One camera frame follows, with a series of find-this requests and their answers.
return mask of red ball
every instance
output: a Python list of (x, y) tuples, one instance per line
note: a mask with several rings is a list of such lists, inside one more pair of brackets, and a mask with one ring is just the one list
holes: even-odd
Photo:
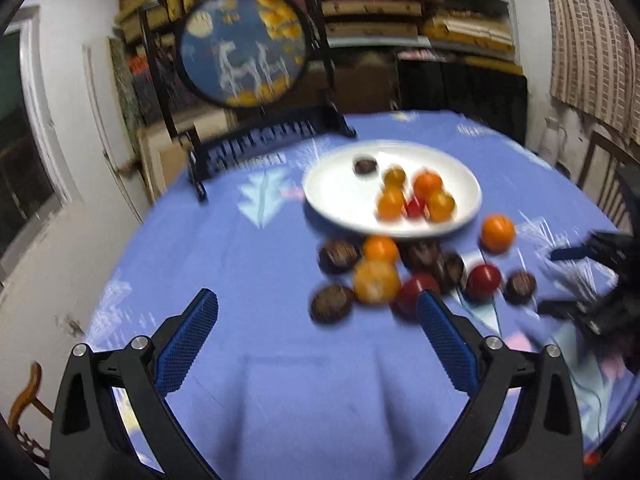
[(436, 294), (440, 293), (438, 282), (433, 276), (426, 272), (414, 274), (402, 284), (400, 292), (391, 302), (391, 309), (398, 316), (415, 321), (417, 319), (415, 308), (418, 303), (418, 295), (424, 290), (431, 290)]
[(411, 200), (404, 206), (404, 215), (409, 219), (424, 218), (424, 210), (427, 203), (417, 196), (412, 196)]
[(495, 291), (500, 288), (502, 275), (492, 264), (481, 264), (475, 267), (466, 279), (465, 295), (475, 303), (490, 301)]

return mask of cloth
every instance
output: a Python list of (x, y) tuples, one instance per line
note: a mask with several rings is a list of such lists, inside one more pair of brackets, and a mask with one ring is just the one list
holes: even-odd
[(550, 93), (640, 142), (640, 48), (609, 0), (549, 0)]
[[(487, 259), (505, 276), (523, 267), (532, 272), (536, 300), (570, 296), (545, 263), (551, 248), (579, 242), (590, 230), (613, 229), (571, 181), (463, 116), (411, 112), (348, 122), (358, 140), (410, 140), (466, 164), (482, 187), (482, 207), (466, 227), (443, 238), (444, 247), (467, 264), (482, 260), (482, 219), (508, 215), (516, 243)], [(453, 389), (420, 327), (396, 321), (389, 309), (356, 308), (331, 327), (309, 318), (311, 294), (327, 282), (316, 262), (318, 246), (338, 229), (305, 204), (300, 183), (303, 171), (349, 142), (357, 140), (309, 139), (230, 170), (206, 182), (206, 205), (198, 204), (186, 177), (179, 178), (130, 242), (88, 330), (94, 351), (122, 348), (180, 314), (202, 287), (218, 295), (218, 322), (183, 386), (166, 400), (222, 478), (410, 479), (468, 401)], [(596, 290), (614, 284), (606, 268), (590, 260), (579, 265)], [(500, 294), (481, 306), (457, 294), (445, 301), (483, 335), (498, 335), (511, 348), (559, 345), (586, 450), (638, 396), (639, 381), (620, 356), (594, 353), (570, 323), (538, 317), (535, 303), (510, 306)], [(517, 398), (517, 390), (508, 395), (476, 467), (494, 458)], [(153, 464), (122, 392), (118, 403), (136, 449)]]

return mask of blue gripper pad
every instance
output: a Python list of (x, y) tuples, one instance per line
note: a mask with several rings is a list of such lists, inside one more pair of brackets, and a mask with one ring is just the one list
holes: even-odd
[(182, 386), (200, 348), (218, 320), (218, 298), (210, 290), (203, 289), (182, 316), (180, 326), (158, 356), (154, 387), (161, 397)]
[(417, 315), (453, 387), (473, 397), (480, 385), (478, 359), (455, 327), (453, 314), (427, 291), (418, 297)]

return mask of orange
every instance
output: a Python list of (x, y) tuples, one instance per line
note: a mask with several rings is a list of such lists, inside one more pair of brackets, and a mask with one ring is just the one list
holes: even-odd
[(401, 286), (396, 266), (385, 260), (362, 260), (355, 267), (353, 291), (361, 303), (388, 303)]
[(392, 166), (385, 171), (385, 176), (382, 180), (386, 186), (398, 186), (402, 189), (406, 180), (406, 173), (399, 166)]
[(404, 193), (402, 192), (402, 188), (395, 186), (394, 184), (387, 184), (385, 187), (383, 187), (382, 194), (383, 195), (391, 194), (395, 196), (398, 200), (401, 200), (402, 202), (404, 202)]
[(436, 191), (442, 190), (442, 179), (433, 171), (423, 171), (414, 178), (414, 195), (427, 200)]
[(429, 220), (432, 222), (447, 222), (453, 216), (456, 201), (446, 191), (436, 191), (427, 199)]
[(370, 236), (362, 246), (362, 253), (367, 260), (385, 260), (390, 264), (400, 256), (398, 246), (388, 236)]
[(482, 222), (482, 244), (492, 253), (507, 251), (516, 238), (516, 228), (505, 215), (492, 214)]
[(378, 199), (376, 213), (378, 219), (386, 222), (398, 220), (404, 209), (404, 195), (396, 187), (388, 188)]

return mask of round decorative screen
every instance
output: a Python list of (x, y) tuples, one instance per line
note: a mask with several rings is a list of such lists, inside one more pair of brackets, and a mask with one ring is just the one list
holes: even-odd
[(202, 0), (178, 32), (178, 72), (217, 106), (261, 107), (302, 76), (309, 37), (305, 16), (290, 0)]

